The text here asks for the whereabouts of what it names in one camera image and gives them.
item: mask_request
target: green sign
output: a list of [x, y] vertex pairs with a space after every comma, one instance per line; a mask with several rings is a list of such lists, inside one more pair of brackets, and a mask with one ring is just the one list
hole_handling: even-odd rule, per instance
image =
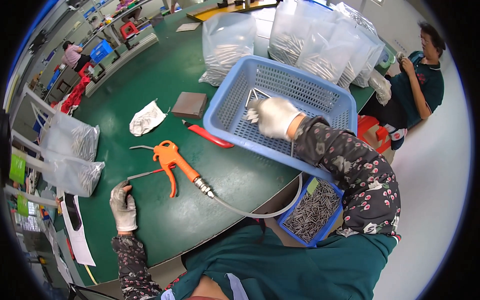
[[17, 213], [21, 216], [28, 216], [28, 200], [21, 194], [17, 196]]
[[10, 166], [10, 179], [19, 184], [25, 183], [25, 160], [12, 154], [12, 164]]
[[318, 180], [317, 178], [313, 178], [312, 181], [310, 181], [310, 184], [307, 186], [307, 192], [311, 195], [313, 191], [317, 188], [318, 185]]

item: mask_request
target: green shirt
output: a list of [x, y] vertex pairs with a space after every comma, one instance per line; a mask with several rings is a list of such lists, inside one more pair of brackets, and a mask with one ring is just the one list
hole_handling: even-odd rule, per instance
[[[438, 65], [427, 65], [421, 63], [424, 54], [422, 51], [415, 51], [408, 59], [413, 63], [420, 89], [425, 97], [430, 112], [434, 112], [437, 106], [442, 103], [444, 97], [444, 78]], [[405, 72], [394, 76], [390, 83], [392, 84], [392, 94], [402, 104], [407, 113], [407, 127], [411, 128], [421, 121], [420, 114], [413, 99], [413, 92], [410, 80]]]
[[283, 246], [270, 228], [259, 243], [261, 236], [260, 226], [247, 226], [189, 258], [188, 271], [157, 300], [189, 297], [202, 274], [218, 283], [229, 299], [234, 299], [232, 288], [243, 289], [249, 300], [372, 299], [387, 256], [400, 239], [334, 235], [318, 242], [317, 248], [296, 248]]

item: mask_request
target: orange plastic stool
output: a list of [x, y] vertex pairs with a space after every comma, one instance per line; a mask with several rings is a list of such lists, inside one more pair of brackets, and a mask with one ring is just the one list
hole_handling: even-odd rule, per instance
[[[358, 116], [358, 128], [357, 128], [357, 137], [361, 139], [362, 141], [366, 142], [367, 144], [368, 141], [363, 137], [363, 135], [373, 126], [378, 125], [380, 122], [370, 116]], [[379, 129], [375, 132], [375, 135], [377, 137], [377, 141], [381, 142], [381, 145], [377, 147], [375, 150], [378, 153], [383, 153], [385, 150], [391, 147], [392, 141], [390, 139], [387, 139], [388, 136], [388, 131], [385, 129], [385, 127], [382, 127], [379, 125]]]
[[127, 22], [120, 27], [120, 32], [121, 32], [121, 36], [123, 37], [123, 39], [127, 39], [131, 35], [137, 34], [139, 31], [138, 31], [137, 27], [135, 27], [135, 25], [133, 25], [132, 22]]
[[94, 67], [93, 64], [91, 64], [90, 62], [88, 62], [88, 63], [86, 63], [86, 64], [84, 65], [84, 67], [83, 67], [80, 71], [78, 71], [78, 75], [79, 75], [80, 77], [85, 77], [85, 73], [84, 73], [84, 72], [85, 72], [85, 70], [86, 70], [89, 66]]

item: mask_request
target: eyeglasses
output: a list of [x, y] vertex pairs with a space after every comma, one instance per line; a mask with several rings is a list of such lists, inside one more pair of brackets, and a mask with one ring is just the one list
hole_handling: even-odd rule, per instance
[[427, 44], [430, 43], [429, 41], [425, 40], [425, 39], [424, 39], [423, 37], [421, 37], [421, 36], [419, 36], [419, 38], [420, 38], [420, 40], [421, 40], [422, 45], [427, 45]]

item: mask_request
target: floral arm sleeve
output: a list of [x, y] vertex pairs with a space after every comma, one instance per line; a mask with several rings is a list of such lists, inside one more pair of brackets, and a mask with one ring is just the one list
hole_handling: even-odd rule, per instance
[[400, 193], [383, 155], [351, 131], [331, 128], [323, 117], [305, 118], [295, 132], [295, 143], [298, 156], [330, 170], [345, 190], [344, 222], [338, 234], [396, 234]]
[[119, 281], [125, 300], [156, 297], [162, 289], [148, 272], [142, 242], [133, 235], [117, 235], [112, 238], [112, 247], [118, 255]]

